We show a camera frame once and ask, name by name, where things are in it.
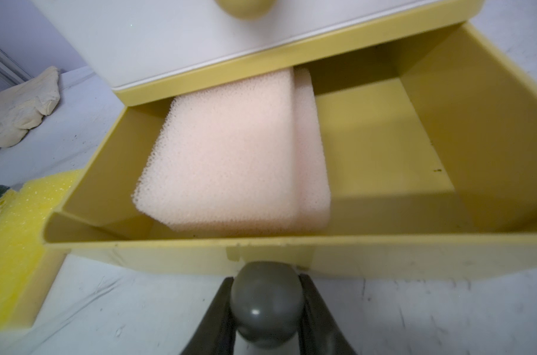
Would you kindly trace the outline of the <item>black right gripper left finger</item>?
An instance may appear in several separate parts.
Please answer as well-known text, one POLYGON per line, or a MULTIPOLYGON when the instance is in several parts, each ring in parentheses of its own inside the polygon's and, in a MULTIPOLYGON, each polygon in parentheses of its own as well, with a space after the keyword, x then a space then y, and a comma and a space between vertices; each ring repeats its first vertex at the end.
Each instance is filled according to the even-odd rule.
POLYGON ((233 282, 232 277, 222 281, 194 335, 181 352, 182 355, 234 353, 235 320, 230 306, 233 282))

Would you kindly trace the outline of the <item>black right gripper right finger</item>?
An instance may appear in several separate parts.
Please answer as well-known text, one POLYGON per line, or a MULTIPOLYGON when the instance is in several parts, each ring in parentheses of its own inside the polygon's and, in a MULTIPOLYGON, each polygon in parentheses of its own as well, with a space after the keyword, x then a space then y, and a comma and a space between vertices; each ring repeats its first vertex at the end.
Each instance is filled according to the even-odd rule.
POLYGON ((300 274, 299 280, 305 297, 299 324, 300 353, 357 354, 340 331, 311 277, 300 274))

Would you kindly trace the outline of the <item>olive white yellow drawer cabinet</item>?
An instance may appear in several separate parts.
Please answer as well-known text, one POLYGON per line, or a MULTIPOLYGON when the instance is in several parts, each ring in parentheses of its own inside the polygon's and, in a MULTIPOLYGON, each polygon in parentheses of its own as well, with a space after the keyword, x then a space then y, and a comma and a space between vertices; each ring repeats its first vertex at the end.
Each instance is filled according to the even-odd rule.
POLYGON ((481 1, 37 1, 128 107, 382 44, 474 17, 481 1))

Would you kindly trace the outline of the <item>yellow bottom drawer grey knob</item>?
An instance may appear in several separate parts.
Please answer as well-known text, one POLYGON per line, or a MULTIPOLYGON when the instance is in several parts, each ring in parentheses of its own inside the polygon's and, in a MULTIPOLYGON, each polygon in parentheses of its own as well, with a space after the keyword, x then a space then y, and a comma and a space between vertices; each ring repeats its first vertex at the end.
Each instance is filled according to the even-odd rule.
POLYGON ((495 277, 537 267, 537 84, 472 25, 304 63, 331 190, 321 232, 176 233, 132 203, 171 99, 126 108, 43 228, 46 246, 141 272, 495 277))

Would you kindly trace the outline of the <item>pink sponge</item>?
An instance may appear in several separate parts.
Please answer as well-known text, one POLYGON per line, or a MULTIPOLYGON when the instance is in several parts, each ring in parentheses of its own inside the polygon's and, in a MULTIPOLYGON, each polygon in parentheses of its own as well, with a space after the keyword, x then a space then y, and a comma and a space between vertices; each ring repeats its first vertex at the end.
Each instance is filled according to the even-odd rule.
POLYGON ((299 216, 294 228, 312 232, 324 229, 329 223, 331 193, 309 71, 295 70, 294 84, 296 166, 299 179, 299 216))
POLYGON ((132 195, 175 231, 280 231, 299 212, 294 71, 176 97, 132 195))

